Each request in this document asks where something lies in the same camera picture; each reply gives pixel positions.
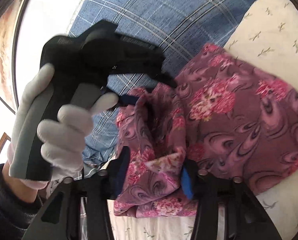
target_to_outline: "folded fabric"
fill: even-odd
[[[106,19],[117,31],[159,45],[166,60],[163,69],[177,76],[206,42],[223,46],[256,0],[84,0],[70,29],[78,36],[94,23]],[[135,87],[156,86],[142,74],[113,75],[108,87],[126,94]],[[100,168],[115,149],[118,111],[94,117],[94,130],[86,138],[83,159]]]
[[[177,89],[137,88],[119,111],[117,153],[131,151],[115,215],[191,216],[180,188],[185,157],[220,178],[239,176],[259,194],[298,169],[298,93],[283,80],[206,44]]]

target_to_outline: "wrist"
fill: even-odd
[[[20,179],[10,177],[9,168],[8,162],[2,168],[2,176],[9,189],[20,200],[26,203],[33,203],[36,200],[38,190],[26,186]]]

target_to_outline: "dark sleeve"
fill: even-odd
[[[0,164],[0,240],[21,240],[42,203],[39,197],[30,204],[19,200],[7,187],[2,168]]]

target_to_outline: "hand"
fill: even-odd
[[[49,85],[54,75],[51,64],[44,65],[38,74],[25,87],[21,102],[16,114],[16,121],[12,131],[11,144],[8,148],[8,163],[12,165],[19,134],[30,106],[37,95]],[[58,112],[59,122],[43,120],[38,126],[37,135],[42,142],[42,157],[53,165],[52,180],[73,176],[82,169],[81,153],[85,148],[84,137],[93,127],[92,115],[113,107],[118,102],[114,93],[101,96],[90,111],[83,108],[66,105]],[[21,180],[31,189],[42,189],[47,181]]]

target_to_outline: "plaid fabric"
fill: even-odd
[[[176,76],[206,42],[223,46],[256,0],[85,0],[70,30],[78,36],[99,20],[119,24],[118,32],[158,44],[166,60],[163,69]],[[122,95],[134,87],[155,87],[145,75],[109,77],[108,87]],[[114,151],[117,110],[94,117],[83,159],[98,167]]]

